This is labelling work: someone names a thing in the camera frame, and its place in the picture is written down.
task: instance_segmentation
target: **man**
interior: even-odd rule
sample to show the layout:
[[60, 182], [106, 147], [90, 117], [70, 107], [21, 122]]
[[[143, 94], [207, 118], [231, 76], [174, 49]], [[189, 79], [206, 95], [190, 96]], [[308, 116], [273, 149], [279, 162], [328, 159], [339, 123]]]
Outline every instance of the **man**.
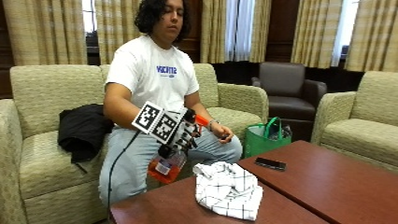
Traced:
[[[231, 130], [211, 118], [199, 102], [193, 63], [173, 46], [189, 33], [186, 0], [142, 0], [134, 23], [146, 35], [117, 49], [105, 82], [103, 113], [117, 125], [109, 135], [109, 150], [99, 176], [103, 204], [107, 204], [111, 163], [135, 134], [131, 121], [146, 101], [167, 111], [179, 111], [185, 106], [211, 120], [209, 127], [201, 131], [201, 137], [195, 138], [198, 147], [189, 150], [189, 159], [202, 160], [203, 164], [215, 161], [234, 163], [242, 150]], [[114, 165], [110, 203], [145, 192], [147, 163], [159, 146], [150, 135], [137, 135]]]

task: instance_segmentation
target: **black jacket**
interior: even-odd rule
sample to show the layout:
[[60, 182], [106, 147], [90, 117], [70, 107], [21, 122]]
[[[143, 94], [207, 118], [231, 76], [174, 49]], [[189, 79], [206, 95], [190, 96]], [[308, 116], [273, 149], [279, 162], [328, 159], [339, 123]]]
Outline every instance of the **black jacket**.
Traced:
[[60, 113], [58, 145], [72, 152], [72, 163], [90, 161], [97, 156], [111, 127], [102, 105], [82, 105]]

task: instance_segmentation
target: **long dark hair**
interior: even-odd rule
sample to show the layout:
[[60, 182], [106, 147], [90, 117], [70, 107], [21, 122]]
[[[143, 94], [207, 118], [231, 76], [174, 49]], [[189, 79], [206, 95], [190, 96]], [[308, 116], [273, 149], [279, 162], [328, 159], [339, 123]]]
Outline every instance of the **long dark hair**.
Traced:
[[[159, 21], [163, 14], [166, 0], [142, 0], [138, 7], [138, 13], [134, 20], [134, 24], [138, 27], [141, 33], [151, 34], [153, 26]], [[181, 42], [181, 40], [187, 36], [190, 32], [190, 18], [189, 18], [189, 6], [187, 0], [182, 0], [183, 14], [182, 14], [182, 27], [179, 34], [174, 42]]]

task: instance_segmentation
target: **green shopping bag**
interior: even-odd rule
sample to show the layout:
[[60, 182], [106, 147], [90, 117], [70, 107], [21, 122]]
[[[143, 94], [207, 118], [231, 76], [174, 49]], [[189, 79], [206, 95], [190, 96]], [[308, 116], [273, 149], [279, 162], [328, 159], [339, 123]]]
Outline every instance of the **green shopping bag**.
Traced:
[[280, 119], [274, 117], [266, 124], [258, 123], [246, 128], [243, 158], [283, 147], [291, 143], [288, 125], [282, 127]]

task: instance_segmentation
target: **black phone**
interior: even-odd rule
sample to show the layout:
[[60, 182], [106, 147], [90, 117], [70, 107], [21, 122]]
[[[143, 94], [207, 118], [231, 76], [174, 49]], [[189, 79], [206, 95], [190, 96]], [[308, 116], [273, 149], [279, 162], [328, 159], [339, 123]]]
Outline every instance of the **black phone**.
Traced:
[[278, 171], [286, 170], [286, 163], [282, 161], [273, 161], [261, 157], [257, 157], [255, 164], [267, 168], [271, 168]]

